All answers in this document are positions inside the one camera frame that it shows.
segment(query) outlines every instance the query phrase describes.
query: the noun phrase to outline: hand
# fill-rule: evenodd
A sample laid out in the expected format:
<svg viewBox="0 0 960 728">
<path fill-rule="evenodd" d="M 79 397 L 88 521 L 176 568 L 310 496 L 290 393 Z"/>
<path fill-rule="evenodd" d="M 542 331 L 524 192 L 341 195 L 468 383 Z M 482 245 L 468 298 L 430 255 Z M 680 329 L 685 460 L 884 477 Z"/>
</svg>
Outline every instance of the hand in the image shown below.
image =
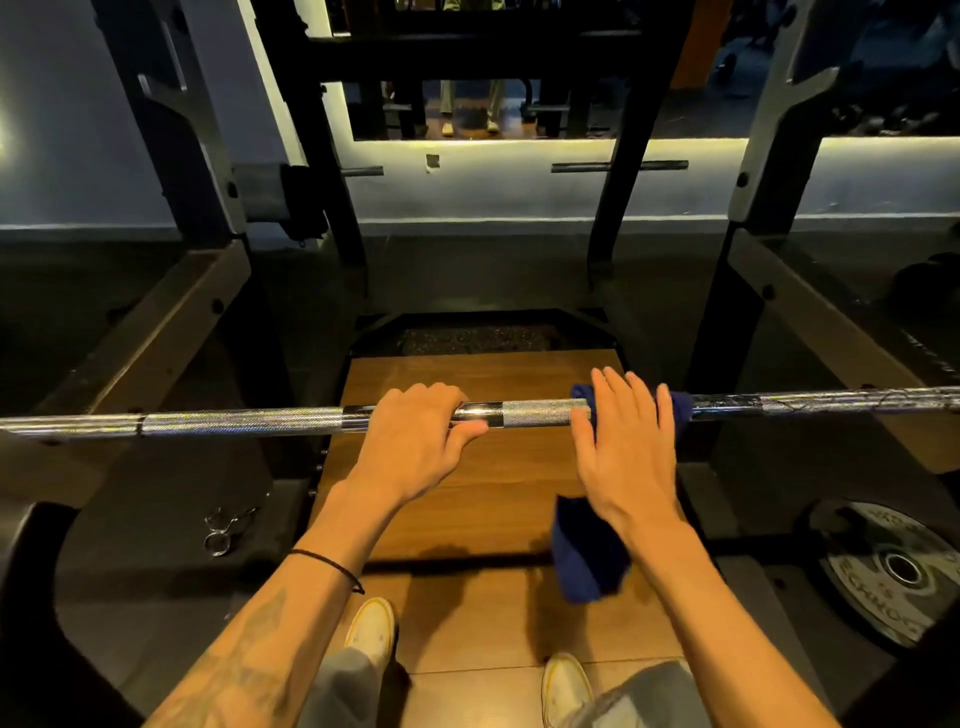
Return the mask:
<svg viewBox="0 0 960 728">
<path fill-rule="evenodd" d="M 399 508 L 437 485 L 457 467 L 467 443 L 489 429 L 481 420 L 450 428 L 450 416 L 464 401 L 459 388 L 440 383 L 387 392 L 370 417 L 347 477 L 350 487 L 372 488 L 389 508 Z"/>
<path fill-rule="evenodd" d="M 593 510 L 636 551 L 637 532 L 682 523 L 677 511 L 673 401 L 665 384 L 657 404 L 632 372 L 591 373 L 597 406 L 596 444 L 589 416 L 570 414 L 577 471 Z"/>
</svg>

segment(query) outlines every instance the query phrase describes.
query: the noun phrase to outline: gray pants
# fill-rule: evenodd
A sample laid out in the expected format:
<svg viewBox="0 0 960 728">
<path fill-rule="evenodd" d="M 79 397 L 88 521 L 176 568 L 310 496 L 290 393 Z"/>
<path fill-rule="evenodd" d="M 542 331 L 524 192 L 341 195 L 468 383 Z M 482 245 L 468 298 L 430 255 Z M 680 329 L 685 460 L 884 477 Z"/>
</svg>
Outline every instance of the gray pants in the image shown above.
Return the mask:
<svg viewBox="0 0 960 728">
<path fill-rule="evenodd" d="M 502 11 L 505 0 L 444 0 L 444 10 L 458 12 L 462 7 L 468 11 Z M 452 115 L 456 81 L 440 81 L 440 113 Z M 490 81 L 490 99 L 487 102 L 487 115 L 494 119 L 503 106 L 503 79 Z"/>
<path fill-rule="evenodd" d="M 297 726 L 375 728 L 379 696 L 370 660 L 348 647 L 320 665 Z M 564 728 L 710 728 L 710 722 L 690 673 L 671 662 L 641 670 L 598 696 Z"/>
</svg>

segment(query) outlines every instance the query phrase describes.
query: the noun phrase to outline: forearm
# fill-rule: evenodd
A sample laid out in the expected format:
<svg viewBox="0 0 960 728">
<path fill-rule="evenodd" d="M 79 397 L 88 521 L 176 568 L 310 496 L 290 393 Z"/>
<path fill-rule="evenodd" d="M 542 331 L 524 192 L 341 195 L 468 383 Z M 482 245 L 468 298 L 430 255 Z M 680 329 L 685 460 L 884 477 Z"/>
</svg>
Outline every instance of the forearm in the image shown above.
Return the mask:
<svg viewBox="0 0 960 728">
<path fill-rule="evenodd" d="M 333 487 L 297 547 L 359 573 L 394 509 L 350 485 Z M 294 725 L 351 587 L 321 561 L 288 556 L 146 725 Z"/>
<path fill-rule="evenodd" d="M 677 523 L 628 541 L 721 728 L 837 725 L 737 601 L 690 526 Z"/>
</svg>

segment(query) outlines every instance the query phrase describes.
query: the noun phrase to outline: weight plate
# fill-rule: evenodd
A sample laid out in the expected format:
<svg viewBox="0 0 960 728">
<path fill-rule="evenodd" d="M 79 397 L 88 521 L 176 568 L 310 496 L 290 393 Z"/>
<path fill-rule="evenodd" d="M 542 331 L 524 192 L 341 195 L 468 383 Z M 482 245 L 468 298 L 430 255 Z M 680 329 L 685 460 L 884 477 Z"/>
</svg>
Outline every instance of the weight plate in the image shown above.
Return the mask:
<svg viewBox="0 0 960 728">
<path fill-rule="evenodd" d="M 831 499 L 813 508 L 809 524 L 830 583 L 897 644 L 912 647 L 960 598 L 960 552 L 900 511 Z"/>
</svg>

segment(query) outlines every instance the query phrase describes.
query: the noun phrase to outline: white sneaker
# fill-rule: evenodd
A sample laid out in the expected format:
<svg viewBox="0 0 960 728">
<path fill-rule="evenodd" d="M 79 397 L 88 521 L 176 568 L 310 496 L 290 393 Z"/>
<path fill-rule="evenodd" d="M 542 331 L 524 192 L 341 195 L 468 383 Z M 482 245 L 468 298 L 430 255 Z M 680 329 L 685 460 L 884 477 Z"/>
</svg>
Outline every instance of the white sneaker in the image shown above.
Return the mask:
<svg viewBox="0 0 960 728">
<path fill-rule="evenodd" d="M 544 728 L 559 728 L 567 716 L 593 701 L 593 690 L 580 661 L 561 652 L 547 662 L 540 683 Z"/>
<path fill-rule="evenodd" d="M 397 636 L 394 605 L 375 596 L 360 605 L 347 630 L 344 647 L 353 647 L 367 655 L 383 679 L 383 672 L 396 651 Z"/>
</svg>

